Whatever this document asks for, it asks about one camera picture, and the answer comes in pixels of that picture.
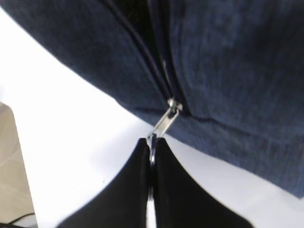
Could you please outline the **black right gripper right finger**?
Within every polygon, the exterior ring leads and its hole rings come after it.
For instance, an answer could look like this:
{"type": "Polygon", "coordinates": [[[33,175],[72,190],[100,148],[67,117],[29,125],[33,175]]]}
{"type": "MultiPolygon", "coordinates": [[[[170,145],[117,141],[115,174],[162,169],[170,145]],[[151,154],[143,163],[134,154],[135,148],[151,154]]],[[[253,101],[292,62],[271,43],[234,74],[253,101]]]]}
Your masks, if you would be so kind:
{"type": "Polygon", "coordinates": [[[154,202],[159,228],[251,228],[209,195],[182,167],[166,140],[156,143],[154,202]]]}

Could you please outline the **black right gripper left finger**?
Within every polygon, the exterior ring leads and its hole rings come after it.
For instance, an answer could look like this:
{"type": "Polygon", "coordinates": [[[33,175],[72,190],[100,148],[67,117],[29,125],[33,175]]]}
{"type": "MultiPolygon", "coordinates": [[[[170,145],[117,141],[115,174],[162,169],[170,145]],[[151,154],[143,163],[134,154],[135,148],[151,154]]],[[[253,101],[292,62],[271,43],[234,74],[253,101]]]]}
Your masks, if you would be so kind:
{"type": "Polygon", "coordinates": [[[144,228],[148,199],[149,146],[138,140],[115,178],[60,228],[144,228]]]}

